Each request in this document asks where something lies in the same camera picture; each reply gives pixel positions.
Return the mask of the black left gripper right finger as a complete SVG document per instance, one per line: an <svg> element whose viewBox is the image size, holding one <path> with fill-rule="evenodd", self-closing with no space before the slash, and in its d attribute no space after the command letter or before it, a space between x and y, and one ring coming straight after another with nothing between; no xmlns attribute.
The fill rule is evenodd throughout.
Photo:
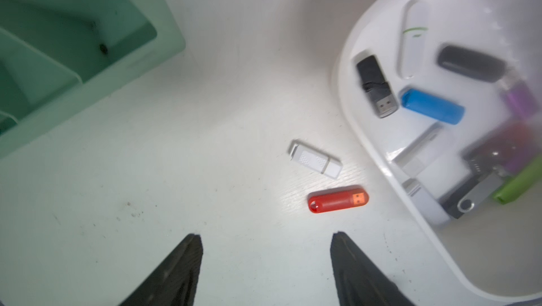
<svg viewBox="0 0 542 306"><path fill-rule="evenodd" d="M344 232L333 235L330 256L341 305L412 305Z"/></svg>

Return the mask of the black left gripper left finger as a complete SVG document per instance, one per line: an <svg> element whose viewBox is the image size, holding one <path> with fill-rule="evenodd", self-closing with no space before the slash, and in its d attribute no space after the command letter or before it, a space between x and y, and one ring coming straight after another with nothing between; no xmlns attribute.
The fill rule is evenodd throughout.
<svg viewBox="0 0 542 306"><path fill-rule="evenodd" d="M202 259L200 235L187 235L121 304L193 305Z"/></svg>

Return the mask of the black silver swivel usb drive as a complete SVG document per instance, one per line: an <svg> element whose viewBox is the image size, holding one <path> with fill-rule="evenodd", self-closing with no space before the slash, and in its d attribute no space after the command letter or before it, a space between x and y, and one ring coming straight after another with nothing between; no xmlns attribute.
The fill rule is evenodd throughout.
<svg viewBox="0 0 542 306"><path fill-rule="evenodd" d="M442 207L449 216L459 219L482 204L501 188L504 182L496 173L474 175L451 191L443 200Z"/></svg>

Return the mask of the red black usb drive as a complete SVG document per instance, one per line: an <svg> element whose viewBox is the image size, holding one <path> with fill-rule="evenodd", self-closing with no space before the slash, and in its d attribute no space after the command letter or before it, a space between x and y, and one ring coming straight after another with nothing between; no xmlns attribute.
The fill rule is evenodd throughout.
<svg viewBox="0 0 542 306"><path fill-rule="evenodd" d="M462 152L473 173L486 173L502 166L534 141L532 129L522 121L506 122Z"/></svg>

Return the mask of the green usb flash drive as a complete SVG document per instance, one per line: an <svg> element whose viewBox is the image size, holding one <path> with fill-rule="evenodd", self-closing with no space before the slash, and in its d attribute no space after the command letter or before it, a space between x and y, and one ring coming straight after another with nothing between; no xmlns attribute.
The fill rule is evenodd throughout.
<svg viewBox="0 0 542 306"><path fill-rule="evenodd" d="M541 181L541 156L537 156L516 176L506 180L504 185L493 193L492 199L502 205L509 204L518 200L539 181Z"/></svg>

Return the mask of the blue usb flash drive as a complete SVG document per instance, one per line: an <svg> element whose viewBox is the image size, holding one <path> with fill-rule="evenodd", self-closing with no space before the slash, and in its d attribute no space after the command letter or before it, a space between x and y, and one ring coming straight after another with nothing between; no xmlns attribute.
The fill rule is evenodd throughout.
<svg viewBox="0 0 542 306"><path fill-rule="evenodd" d="M461 105L414 88L402 94L401 104L408 110L450 125L457 125L466 111Z"/></svg>

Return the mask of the purple clear cap usb drive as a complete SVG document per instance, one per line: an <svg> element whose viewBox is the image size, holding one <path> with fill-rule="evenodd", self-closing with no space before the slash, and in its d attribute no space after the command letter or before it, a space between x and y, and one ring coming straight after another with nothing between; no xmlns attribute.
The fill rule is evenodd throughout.
<svg viewBox="0 0 542 306"><path fill-rule="evenodd" d="M506 176L514 176L522 172L540 154L538 146L527 146L519 150L507 163L502 166Z"/></svg>

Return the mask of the dark grey usb drive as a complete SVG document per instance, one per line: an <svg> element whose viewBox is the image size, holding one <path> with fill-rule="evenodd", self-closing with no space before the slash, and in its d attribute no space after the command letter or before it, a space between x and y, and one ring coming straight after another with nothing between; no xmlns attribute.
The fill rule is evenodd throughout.
<svg viewBox="0 0 542 306"><path fill-rule="evenodd" d="M365 57L357 63L356 69L360 77L361 88L376 116L383 119L396 112L399 105L377 57L375 55Z"/></svg>

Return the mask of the white plastic storage box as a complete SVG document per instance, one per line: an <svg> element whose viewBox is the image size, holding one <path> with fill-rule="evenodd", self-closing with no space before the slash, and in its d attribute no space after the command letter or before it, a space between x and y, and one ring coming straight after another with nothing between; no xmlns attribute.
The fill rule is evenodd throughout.
<svg viewBox="0 0 542 306"><path fill-rule="evenodd" d="M464 119L450 128L453 140L419 176L434 196L444 197L467 177L460 152L509 118L498 91L454 75L435 62L444 43L459 43L511 61L536 97L541 96L541 0L422 0L429 5L429 34L421 72L411 80L397 73L399 28L410 0L344 0L342 14L354 25L333 70L342 112L361 145L443 256L473 293L499 303L541 298L541 185L509 204L486 202L471 216L429 225L407 198L407 176L392 163L431 120L400 109L377 118L354 69L357 57L374 54L393 91L421 88L463 105Z"/></svg>

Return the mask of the purple metal plug usb drive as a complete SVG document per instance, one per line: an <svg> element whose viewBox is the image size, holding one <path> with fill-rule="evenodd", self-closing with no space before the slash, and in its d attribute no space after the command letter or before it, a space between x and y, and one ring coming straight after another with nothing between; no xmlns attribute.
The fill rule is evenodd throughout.
<svg viewBox="0 0 542 306"><path fill-rule="evenodd" d="M515 69L508 68L497 84L501 98L517 119L528 120L540 112L539 102Z"/></svg>

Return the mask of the white clear cap usb drive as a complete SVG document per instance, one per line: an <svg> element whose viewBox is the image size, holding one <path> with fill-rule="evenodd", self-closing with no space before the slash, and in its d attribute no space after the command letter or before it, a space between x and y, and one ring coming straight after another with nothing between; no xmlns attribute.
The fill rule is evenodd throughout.
<svg viewBox="0 0 542 306"><path fill-rule="evenodd" d="M416 179L403 183L403 188L412 204L424 219L433 226L443 226L450 222L450 216L435 197Z"/></svg>

